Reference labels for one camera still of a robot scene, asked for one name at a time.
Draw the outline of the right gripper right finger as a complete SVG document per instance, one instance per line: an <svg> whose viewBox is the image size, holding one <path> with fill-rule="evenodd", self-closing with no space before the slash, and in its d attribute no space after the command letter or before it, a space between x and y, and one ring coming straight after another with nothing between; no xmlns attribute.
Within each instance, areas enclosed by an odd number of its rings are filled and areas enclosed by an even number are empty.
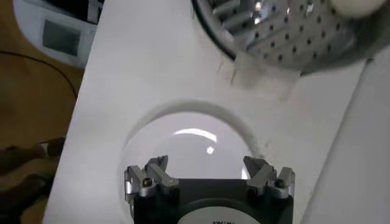
<svg viewBox="0 0 390 224"><path fill-rule="evenodd" d="M245 156L244 165L248 171L248 187L255 191L256 196L262 196L266 189L271 191L273 198L294 197L296 174L290 167L282 167L280 172L264 159Z"/></svg>

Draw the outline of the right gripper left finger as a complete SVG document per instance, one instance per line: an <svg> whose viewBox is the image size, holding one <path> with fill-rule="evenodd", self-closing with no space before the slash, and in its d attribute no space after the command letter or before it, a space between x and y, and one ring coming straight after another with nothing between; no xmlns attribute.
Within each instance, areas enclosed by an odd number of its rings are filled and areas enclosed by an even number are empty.
<svg viewBox="0 0 390 224"><path fill-rule="evenodd" d="M177 198L180 194L179 180L166 173L168 155L151 158L141 169L128 166L124 171L124 198L132 201L136 196L151 198L159 191L163 195Z"/></svg>

